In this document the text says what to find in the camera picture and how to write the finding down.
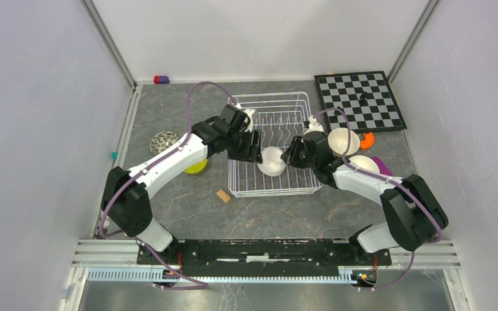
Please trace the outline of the beige flower bowl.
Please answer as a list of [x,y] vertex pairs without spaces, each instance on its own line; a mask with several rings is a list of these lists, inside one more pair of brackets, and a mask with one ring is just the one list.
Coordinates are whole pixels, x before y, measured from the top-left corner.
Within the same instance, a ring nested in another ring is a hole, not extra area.
[[327,136],[328,145],[335,156],[351,156],[355,154],[360,146],[359,136],[347,128],[337,128],[332,130]]

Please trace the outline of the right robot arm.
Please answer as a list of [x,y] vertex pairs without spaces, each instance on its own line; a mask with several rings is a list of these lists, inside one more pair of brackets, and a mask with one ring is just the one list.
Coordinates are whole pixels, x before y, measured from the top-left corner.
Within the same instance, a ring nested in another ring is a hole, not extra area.
[[294,137],[281,155],[288,166],[310,168],[323,185],[353,192],[382,207],[385,222],[354,234],[350,259],[366,264],[382,249],[415,251],[439,241],[449,220],[425,180],[416,174],[388,176],[357,165],[352,146],[352,132],[347,129],[311,131]]

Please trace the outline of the yellow-green bowl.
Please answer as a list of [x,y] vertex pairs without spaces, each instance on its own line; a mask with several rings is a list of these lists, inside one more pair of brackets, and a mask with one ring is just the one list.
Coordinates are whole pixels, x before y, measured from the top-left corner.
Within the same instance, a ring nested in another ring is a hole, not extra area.
[[204,159],[203,161],[195,163],[194,165],[191,165],[190,167],[185,169],[184,173],[190,174],[190,175],[200,174],[206,168],[207,164],[208,164],[208,160]]

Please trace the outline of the plain white bowl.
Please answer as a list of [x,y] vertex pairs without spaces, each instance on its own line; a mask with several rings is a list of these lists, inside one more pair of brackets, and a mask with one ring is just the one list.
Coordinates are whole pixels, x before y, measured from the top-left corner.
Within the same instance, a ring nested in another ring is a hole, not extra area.
[[278,147],[269,146],[264,148],[261,152],[263,160],[262,163],[257,164],[258,169],[266,176],[276,177],[281,175],[287,167],[281,158],[282,154],[282,150]]

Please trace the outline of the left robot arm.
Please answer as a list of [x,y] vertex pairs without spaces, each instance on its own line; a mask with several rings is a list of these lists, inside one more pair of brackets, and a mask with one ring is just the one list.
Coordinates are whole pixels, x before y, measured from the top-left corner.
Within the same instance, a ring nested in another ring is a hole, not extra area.
[[254,109],[226,105],[217,116],[193,124],[171,147],[129,169],[112,168],[101,201],[109,218],[129,237],[142,241],[162,264],[178,255],[175,237],[153,216],[151,199],[189,167],[226,152],[228,159],[262,163],[261,132],[254,129]]

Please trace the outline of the white ribbed bowl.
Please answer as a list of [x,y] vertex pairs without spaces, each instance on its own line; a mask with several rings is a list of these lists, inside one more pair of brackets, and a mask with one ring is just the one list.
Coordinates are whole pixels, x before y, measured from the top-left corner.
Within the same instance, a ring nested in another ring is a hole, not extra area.
[[378,164],[370,157],[365,155],[354,155],[349,158],[350,163],[365,170],[380,173]]

